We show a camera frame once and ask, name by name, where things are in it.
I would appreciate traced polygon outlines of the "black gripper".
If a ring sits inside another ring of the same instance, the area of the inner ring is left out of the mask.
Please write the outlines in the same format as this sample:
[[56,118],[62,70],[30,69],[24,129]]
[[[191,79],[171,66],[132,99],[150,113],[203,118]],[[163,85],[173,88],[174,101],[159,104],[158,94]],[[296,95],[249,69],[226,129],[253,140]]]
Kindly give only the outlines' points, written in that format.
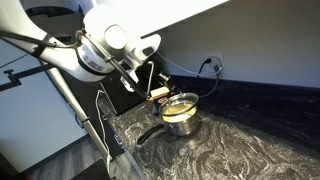
[[146,95],[169,92],[168,97],[172,97],[183,93],[171,82],[171,76],[163,71],[156,58],[149,59],[136,69],[129,68],[126,73]]

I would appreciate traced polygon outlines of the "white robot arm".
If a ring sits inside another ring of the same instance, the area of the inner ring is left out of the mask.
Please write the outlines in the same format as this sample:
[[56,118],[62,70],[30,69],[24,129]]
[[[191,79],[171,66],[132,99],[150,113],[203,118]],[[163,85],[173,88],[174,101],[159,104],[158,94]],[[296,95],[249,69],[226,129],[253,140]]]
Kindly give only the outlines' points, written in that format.
[[65,44],[34,24],[19,0],[0,0],[1,38],[8,43],[83,82],[98,82],[116,70],[129,91],[148,98],[150,90],[138,84],[136,70],[157,51],[161,36],[140,38],[128,32],[104,4],[90,9],[83,22],[75,42]]

